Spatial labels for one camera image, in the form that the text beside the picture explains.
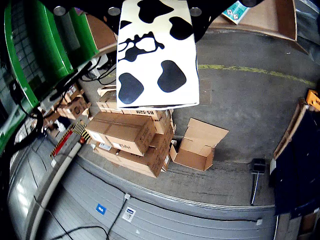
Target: warning label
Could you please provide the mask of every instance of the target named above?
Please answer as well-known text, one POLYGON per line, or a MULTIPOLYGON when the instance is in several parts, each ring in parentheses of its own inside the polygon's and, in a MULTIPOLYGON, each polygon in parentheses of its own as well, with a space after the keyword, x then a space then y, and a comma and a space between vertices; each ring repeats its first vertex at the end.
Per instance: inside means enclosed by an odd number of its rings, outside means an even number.
POLYGON ((136 210, 132 209, 131 207, 127 207, 124 214, 122 215, 122 218, 128 221, 129 223, 131 223, 135 214, 136 214, 136 210))

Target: green machine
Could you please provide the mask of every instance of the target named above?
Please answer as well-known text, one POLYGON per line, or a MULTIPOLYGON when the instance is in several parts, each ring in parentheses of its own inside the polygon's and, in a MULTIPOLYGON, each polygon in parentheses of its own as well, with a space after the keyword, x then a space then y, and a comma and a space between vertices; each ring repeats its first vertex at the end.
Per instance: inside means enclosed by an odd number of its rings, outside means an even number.
MULTIPOLYGON (((38 0, 11 1, 4 11, 4 31, 12 78, 23 91, 21 105, 28 113, 99 53, 86 15, 74 8, 55 16, 38 0)), ((19 106, 8 114, 0 129, 0 155, 26 117, 19 106)))

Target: warehouse floor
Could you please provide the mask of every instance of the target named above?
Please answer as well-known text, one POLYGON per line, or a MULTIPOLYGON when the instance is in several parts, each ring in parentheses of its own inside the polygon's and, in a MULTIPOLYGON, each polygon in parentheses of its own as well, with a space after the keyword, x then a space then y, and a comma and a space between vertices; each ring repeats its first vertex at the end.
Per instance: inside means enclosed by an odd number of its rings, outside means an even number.
MULTIPOLYGON (((253 158, 269 161, 296 108, 309 88, 315 88, 320 67, 285 40, 245 32, 208 32, 197 43, 200 105, 176 109, 176 137, 182 137, 190 118, 229 130, 217 145, 213 166, 205 172, 175 163, 157 179, 124 167, 116 167, 92 153, 89 145, 79 155, 106 171, 134 184, 196 202, 248 206, 253 176, 253 158)), ((98 82, 81 82, 90 111, 98 82)), ((268 187, 269 167, 259 178, 255 205, 273 205, 268 187)))

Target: yellow painted line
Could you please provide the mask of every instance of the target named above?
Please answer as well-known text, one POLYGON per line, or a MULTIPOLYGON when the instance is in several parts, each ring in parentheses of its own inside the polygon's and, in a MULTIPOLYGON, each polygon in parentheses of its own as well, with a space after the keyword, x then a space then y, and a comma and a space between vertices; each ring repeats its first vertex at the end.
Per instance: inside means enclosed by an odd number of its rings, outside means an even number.
POLYGON ((309 85, 311 87, 315 87, 316 86, 316 83, 314 83, 312 81, 308 81, 308 80, 300 78, 300 77, 284 74, 284 73, 278 72, 278 71, 268 71, 268 70, 265 70, 265 69, 255 68, 255 67, 225 66, 225 65, 213 65, 213 64, 198 64, 198 69, 231 70, 231 71, 260 73, 260 74, 266 74, 266 75, 280 77, 280 78, 284 78, 284 79, 288 79, 288 80, 297 81, 297 82, 309 85))

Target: black bracket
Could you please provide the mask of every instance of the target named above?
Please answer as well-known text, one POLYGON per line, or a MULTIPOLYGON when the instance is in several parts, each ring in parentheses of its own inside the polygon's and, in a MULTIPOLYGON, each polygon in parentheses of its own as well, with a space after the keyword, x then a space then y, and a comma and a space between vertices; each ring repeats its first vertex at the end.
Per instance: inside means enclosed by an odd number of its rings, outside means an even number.
MULTIPOLYGON (((120 15, 124 0, 40 0, 51 12, 63 15, 75 7, 103 21, 116 34, 119 31, 120 15)), ((187 0, 195 41, 199 41, 209 25, 235 0, 187 0)), ((242 4, 253 7, 262 0, 241 0, 242 4)))

